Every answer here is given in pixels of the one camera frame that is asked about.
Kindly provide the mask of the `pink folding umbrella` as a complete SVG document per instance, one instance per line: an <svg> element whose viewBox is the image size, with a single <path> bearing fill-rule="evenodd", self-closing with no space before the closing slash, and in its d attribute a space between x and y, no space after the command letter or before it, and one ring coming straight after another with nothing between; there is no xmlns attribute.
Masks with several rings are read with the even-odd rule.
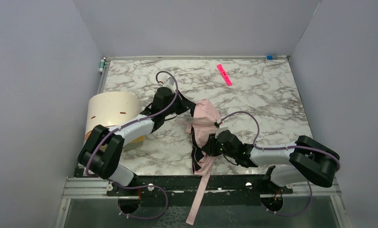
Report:
<svg viewBox="0 0 378 228"><path fill-rule="evenodd" d="M219 119L221 119L221 116L211 101L203 99L196 103L193 120L186 128L186 132L190 134L192 146L192 173L201 177L189 215L186 219L186 223L189 225L193 225L195 222L215 162L215 157L205 154L202 151L202 146L206 144L210 134L216 133L215 122Z"/></svg>

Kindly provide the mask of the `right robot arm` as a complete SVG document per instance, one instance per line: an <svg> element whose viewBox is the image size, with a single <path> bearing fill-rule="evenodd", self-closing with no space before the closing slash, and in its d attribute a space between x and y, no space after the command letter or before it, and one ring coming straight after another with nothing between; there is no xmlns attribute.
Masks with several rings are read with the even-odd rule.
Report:
<svg viewBox="0 0 378 228"><path fill-rule="evenodd" d="M236 135L225 130L211 134L201 148L207 155L230 157L245 168L270 165L266 178L277 187L309 181L329 188L340 169L340 157L336 152L305 135L289 145L258 147L242 143Z"/></svg>

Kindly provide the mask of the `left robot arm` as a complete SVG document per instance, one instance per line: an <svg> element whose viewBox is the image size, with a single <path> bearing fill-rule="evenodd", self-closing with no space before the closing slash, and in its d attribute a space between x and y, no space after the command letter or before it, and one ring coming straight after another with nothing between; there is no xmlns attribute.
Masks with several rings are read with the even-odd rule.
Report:
<svg viewBox="0 0 378 228"><path fill-rule="evenodd" d="M77 161L100 178L128 187L136 175L119 163L123 147L140 136L158 130L168 115L193 111L195 106L180 91L160 87L153 101L130 122L113 129L102 125L95 126Z"/></svg>

